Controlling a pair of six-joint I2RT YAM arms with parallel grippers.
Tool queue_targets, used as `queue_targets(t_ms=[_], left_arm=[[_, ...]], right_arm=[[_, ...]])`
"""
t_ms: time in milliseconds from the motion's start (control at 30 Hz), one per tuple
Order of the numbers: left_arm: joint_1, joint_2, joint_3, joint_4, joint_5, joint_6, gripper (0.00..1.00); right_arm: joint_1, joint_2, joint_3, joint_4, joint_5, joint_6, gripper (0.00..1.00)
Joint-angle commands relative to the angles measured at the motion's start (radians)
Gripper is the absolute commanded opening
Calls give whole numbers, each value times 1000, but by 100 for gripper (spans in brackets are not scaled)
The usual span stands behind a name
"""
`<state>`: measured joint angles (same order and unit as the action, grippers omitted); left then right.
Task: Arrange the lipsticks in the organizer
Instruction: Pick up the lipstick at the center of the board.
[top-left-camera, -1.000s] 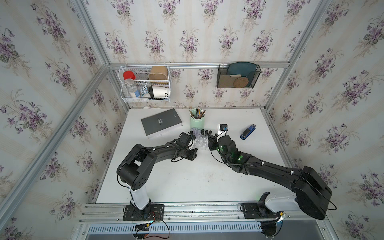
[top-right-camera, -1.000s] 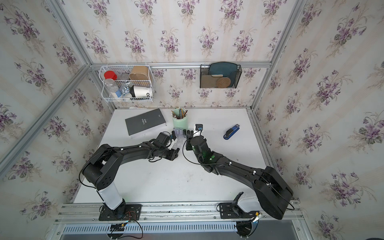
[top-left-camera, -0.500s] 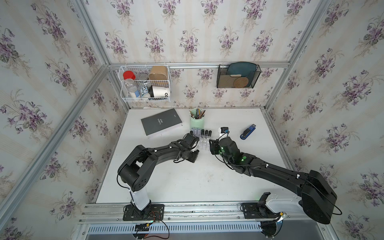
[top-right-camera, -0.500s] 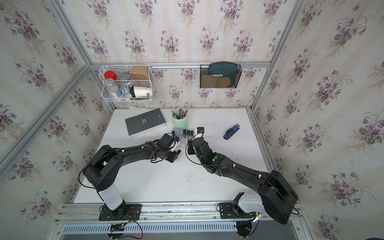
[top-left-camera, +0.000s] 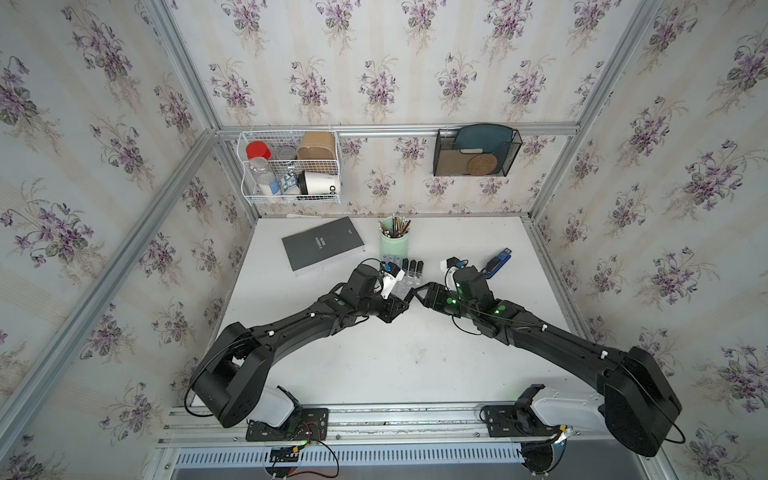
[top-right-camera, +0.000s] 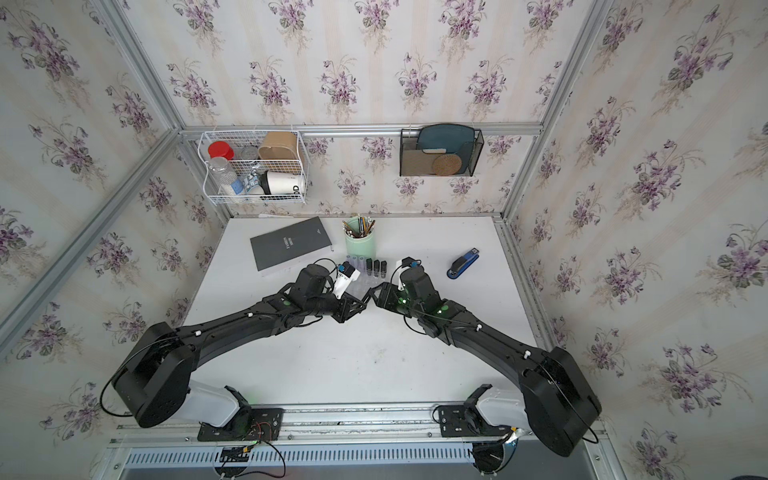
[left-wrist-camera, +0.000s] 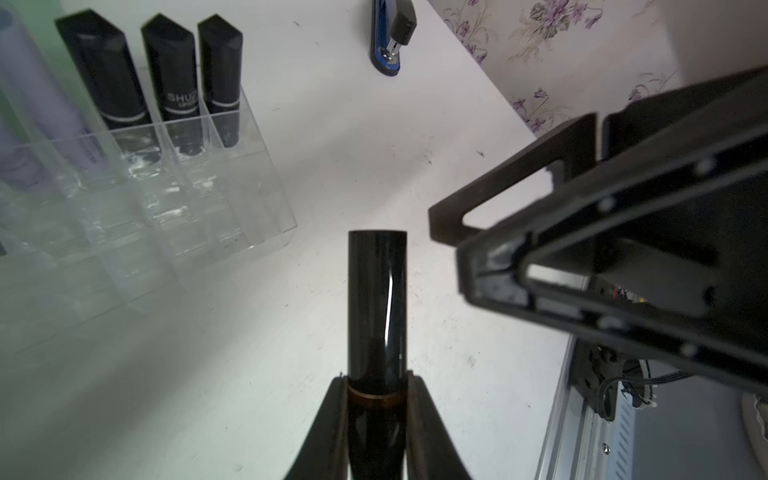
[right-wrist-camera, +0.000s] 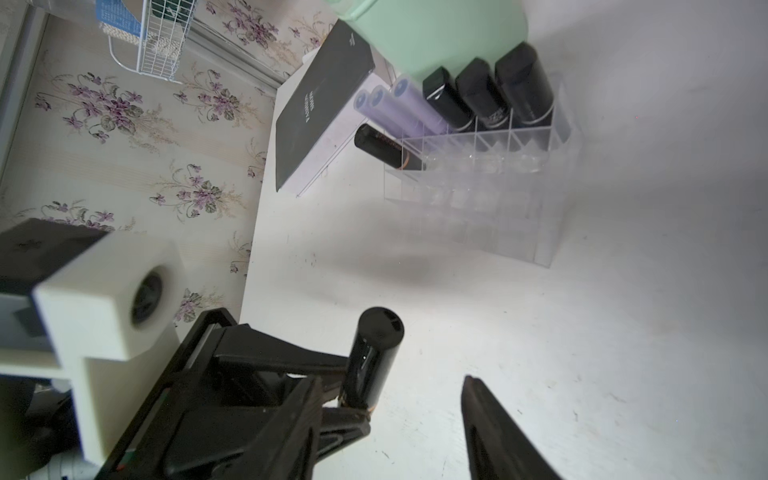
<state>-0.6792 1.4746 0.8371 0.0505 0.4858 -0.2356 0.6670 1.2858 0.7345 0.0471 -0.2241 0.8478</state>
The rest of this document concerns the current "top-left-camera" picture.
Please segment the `clear acrylic lipstick organizer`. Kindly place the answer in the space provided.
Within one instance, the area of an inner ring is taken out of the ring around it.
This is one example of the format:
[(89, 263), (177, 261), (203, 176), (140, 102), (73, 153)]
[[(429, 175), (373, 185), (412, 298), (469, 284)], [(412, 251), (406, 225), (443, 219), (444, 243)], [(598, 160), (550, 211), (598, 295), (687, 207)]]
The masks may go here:
[(415, 277), (410, 277), (409, 274), (405, 275), (402, 267), (398, 267), (393, 263), (393, 257), (385, 257), (384, 260), (384, 288), (390, 295), (396, 295), (404, 299), (411, 289), (422, 284), (422, 277), (417, 278), (416, 274)]

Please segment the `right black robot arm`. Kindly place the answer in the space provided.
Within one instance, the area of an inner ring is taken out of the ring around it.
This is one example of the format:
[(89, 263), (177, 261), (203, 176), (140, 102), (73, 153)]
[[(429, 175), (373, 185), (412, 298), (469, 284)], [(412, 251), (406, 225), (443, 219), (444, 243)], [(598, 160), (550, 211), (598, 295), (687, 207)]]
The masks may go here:
[(413, 288), (407, 301), (449, 317), (470, 319), (479, 333), (533, 353), (568, 371), (603, 397), (608, 432), (636, 454), (654, 456), (676, 428), (682, 404), (657, 361), (646, 350), (628, 351), (578, 337), (538, 318), (509, 300), (429, 282)]

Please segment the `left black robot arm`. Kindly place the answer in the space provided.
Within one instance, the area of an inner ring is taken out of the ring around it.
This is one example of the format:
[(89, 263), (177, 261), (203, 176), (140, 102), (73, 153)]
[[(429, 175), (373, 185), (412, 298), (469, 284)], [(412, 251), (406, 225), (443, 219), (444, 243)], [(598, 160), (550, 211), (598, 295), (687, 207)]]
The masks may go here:
[(189, 381), (194, 393), (221, 426), (233, 427), (256, 408), (272, 366), (316, 340), (377, 317), (392, 322), (409, 304), (397, 296), (339, 283), (309, 307), (279, 321), (244, 327), (235, 322), (221, 332)]

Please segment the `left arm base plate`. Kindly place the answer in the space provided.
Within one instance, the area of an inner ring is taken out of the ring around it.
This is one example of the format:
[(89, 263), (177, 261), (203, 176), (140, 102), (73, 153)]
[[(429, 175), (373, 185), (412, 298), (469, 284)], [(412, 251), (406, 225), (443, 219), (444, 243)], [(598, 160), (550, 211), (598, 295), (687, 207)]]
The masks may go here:
[(245, 440), (247, 442), (325, 441), (328, 425), (328, 408), (301, 407), (295, 410), (279, 427), (249, 420)]

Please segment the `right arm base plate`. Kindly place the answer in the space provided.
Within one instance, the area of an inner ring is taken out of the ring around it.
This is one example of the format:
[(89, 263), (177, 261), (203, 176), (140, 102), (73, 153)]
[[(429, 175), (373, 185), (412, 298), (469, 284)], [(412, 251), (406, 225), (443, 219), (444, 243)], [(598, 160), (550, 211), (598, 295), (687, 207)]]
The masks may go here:
[(531, 407), (515, 404), (484, 405), (479, 418), (485, 424), (491, 438), (557, 438), (559, 426), (544, 424)]

